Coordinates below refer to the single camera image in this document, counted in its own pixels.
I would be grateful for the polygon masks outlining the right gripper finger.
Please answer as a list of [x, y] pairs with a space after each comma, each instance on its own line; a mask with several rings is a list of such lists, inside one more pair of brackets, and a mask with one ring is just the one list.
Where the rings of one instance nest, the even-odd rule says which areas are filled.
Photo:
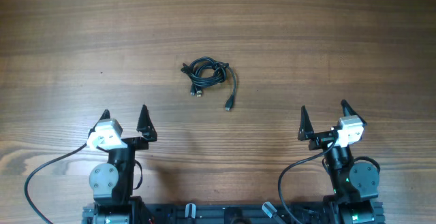
[[311, 140], [314, 130], [305, 106], [301, 107], [300, 127], [298, 131], [298, 139], [300, 141]]
[[367, 122], [363, 119], [363, 117], [361, 117], [351, 106], [350, 106], [350, 104], [345, 100], [345, 99], [343, 99], [342, 101], [341, 101], [341, 107], [342, 107], [342, 110], [343, 110], [343, 114], [344, 114], [344, 116], [357, 116], [361, 121], [362, 121], [362, 124], [364, 125], [364, 126], [367, 126]]

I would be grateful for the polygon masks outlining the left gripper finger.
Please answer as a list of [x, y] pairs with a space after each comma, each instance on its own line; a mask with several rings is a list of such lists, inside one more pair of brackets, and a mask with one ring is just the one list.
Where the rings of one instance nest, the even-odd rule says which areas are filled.
[[142, 105], [136, 131], [141, 133], [142, 137], [148, 142], [157, 141], [157, 132], [152, 124], [148, 108], [145, 104]]
[[93, 132], [95, 132], [95, 128], [100, 122], [100, 120], [109, 119], [110, 118], [110, 111], [108, 109], [105, 109], [100, 118], [97, 120], [97, 122], [94, 124], [94, 126], [89, 130], [89, 135], [91, 135]]

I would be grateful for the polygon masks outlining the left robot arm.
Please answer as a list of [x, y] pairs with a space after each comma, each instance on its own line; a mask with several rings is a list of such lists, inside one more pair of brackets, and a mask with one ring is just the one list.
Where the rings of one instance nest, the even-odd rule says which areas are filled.
[[90, 130], [87, 146], [108, 153], [108, 160], [95, 166], [89, 174], [94, 203], [83, 208], [82, 224], [149, 224], [155, 217], [142, 198], [133, 191], [134, 169], [140, 166], [135, 153], [147, 150], [149, 143], [157, 141], [157, 132], [151, 122], [146, 105], [142, 106], [136, 131], [138, 137], [122, 138], [123, 128], [105, 110]]

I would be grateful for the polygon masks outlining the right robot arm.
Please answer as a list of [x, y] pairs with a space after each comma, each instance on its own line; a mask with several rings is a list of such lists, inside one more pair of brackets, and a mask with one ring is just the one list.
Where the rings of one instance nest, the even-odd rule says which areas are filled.
[[301, 108], [298, 139], [309, 142], [309, 150], [321, 150], [323, 166], [334, 193], [323, 199], [331, 223], [385, 223], [383, 204], [375, 200], [381, 167], [370, 157], [354, 157], [350, 146], [362, 140], [367, 122], [341, 101], [343, 116], [328, 131], [315, 132], [307, 109]]

